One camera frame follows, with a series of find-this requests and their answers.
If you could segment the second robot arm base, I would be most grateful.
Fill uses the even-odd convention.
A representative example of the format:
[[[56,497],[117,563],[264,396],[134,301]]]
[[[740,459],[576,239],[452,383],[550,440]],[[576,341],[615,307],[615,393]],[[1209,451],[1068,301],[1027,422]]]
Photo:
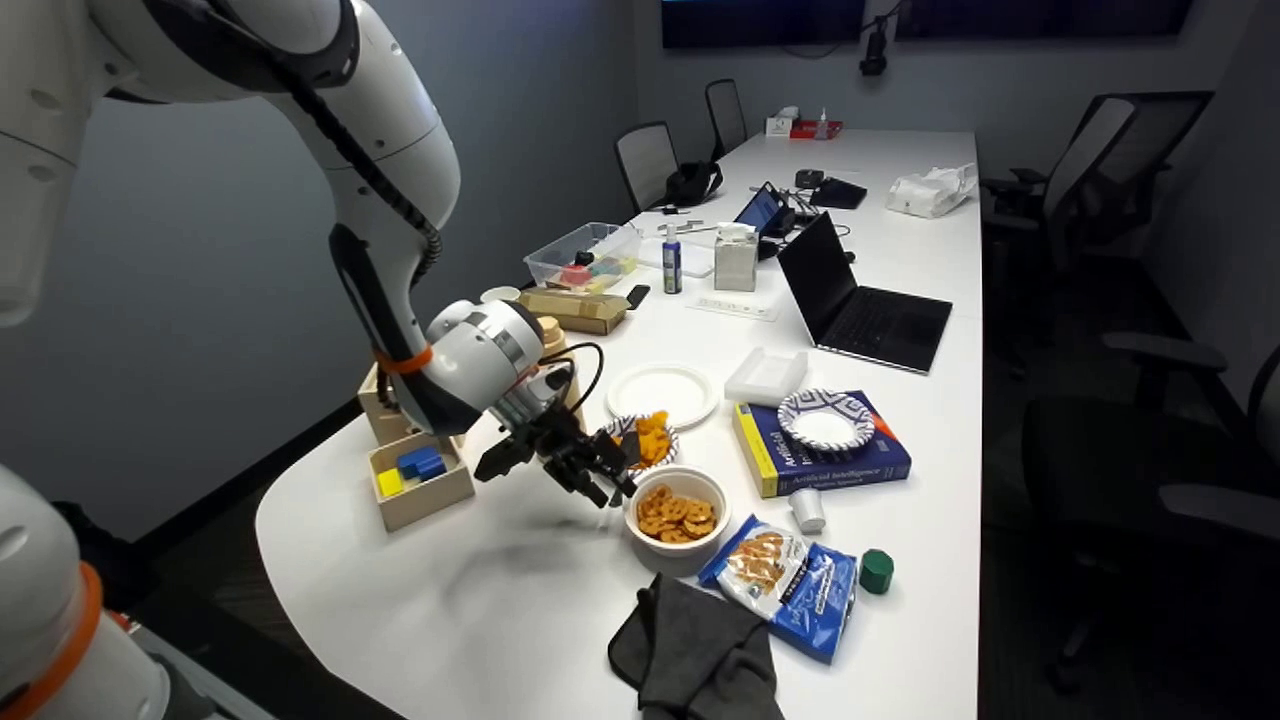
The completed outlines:
[[[0,720],[217,720],[105,607],[67,518],[0,466]]]

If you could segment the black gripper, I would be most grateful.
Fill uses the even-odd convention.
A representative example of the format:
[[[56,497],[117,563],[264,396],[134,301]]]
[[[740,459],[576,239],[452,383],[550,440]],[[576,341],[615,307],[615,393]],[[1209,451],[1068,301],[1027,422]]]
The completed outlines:
[[[609,506],[612,497],[626,500],[635,491],[635,466],[626,451],[609,436],[586,440],[563,403],[517,422],[481,455],[477,474],[494,479],[528,459],[536,459],[563,491],[580,491],[594,506]]]

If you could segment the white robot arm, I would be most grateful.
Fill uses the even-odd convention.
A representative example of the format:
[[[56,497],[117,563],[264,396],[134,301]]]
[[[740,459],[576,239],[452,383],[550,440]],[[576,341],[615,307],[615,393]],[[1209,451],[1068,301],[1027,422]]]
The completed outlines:
[[[333,193],[326,251],[385,399],[442,440],[490,416],[483,479],[540,464],[609,506],[635,491],[622,448],[576,418],[568,362],[511,301],[422,321],[412,285],[461,198],[461,155],[419,73],[369,0],[0,0],[0,322],[45,297],[86,115],[100,101],[261,97]]]

